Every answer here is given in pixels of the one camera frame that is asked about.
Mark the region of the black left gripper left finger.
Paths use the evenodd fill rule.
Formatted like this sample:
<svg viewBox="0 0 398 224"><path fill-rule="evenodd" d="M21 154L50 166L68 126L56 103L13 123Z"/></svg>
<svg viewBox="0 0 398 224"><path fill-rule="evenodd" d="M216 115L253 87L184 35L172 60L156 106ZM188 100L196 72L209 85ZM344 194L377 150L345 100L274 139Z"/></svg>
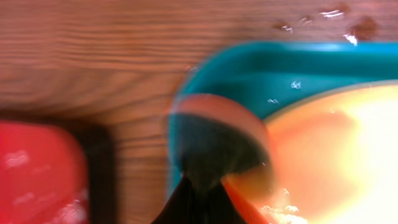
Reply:
<svg viewBox="0 0 398 224"><path fill-rule="evenodd" d="M190 180L183 176L152 224L201 224L200 200Z"/></svg>

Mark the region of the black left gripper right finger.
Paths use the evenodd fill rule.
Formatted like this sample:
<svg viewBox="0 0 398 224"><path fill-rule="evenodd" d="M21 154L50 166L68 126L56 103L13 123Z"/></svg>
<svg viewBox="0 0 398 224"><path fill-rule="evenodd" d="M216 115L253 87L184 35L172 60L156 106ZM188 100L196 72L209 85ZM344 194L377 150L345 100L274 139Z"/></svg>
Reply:
<svg viewBox="0 0 398 224"><path fill-rule="evenodd" d="M246 224L221 182L202 197L201 212L202 224Z"/></svg>

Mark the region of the orange green scrub sponge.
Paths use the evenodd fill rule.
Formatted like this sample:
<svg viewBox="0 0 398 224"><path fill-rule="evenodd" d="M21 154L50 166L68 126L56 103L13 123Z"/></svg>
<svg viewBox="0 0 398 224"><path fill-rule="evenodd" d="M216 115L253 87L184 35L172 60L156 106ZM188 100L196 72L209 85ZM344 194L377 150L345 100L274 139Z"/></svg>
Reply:
<svg viewBox="0 0 398 224"><path fill-rule="evenodd" d="M220 95L187 95L172 105L168 119L175 166L170 194L183 179L199 195L223 182L255 194L274 188L269 130L240 103Z"/></svg>

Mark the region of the yellow-green plate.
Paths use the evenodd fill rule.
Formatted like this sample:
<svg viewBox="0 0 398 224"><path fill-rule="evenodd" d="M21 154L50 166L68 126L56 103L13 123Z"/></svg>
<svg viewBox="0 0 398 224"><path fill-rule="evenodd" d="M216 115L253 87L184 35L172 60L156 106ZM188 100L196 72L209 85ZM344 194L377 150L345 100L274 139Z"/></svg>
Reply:
<svg viewBox="0 0 398 224"><path fill-rule="evenodd" d="M397 222L397 82L314 96L266 127L271 170L223 182L246 222Z"/></svg>

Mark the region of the black tray with red water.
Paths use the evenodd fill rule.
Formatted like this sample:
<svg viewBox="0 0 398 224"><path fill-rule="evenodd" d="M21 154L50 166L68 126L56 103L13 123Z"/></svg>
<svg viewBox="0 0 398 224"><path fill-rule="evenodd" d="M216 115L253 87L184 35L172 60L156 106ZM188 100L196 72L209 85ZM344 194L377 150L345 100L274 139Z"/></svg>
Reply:
<svg viewBox="0 0 398 224"><path fill-rule="evenodd" d="M98 124L1 117L1 223L117 223L114 141Z"/></svg>

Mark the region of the teal plastic serving tray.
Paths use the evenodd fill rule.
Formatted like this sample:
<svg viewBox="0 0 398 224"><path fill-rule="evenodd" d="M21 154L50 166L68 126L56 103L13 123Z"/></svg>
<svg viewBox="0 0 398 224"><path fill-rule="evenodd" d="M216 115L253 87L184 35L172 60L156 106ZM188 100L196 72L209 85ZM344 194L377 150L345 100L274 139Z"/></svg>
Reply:
<svg viewBox="0 0 398 224"><path fill-rule="evenodd" d="M397 82L395 43L253 42L207 61L179 91L237 101L265 122L312 98L356 85Z"/></svg>

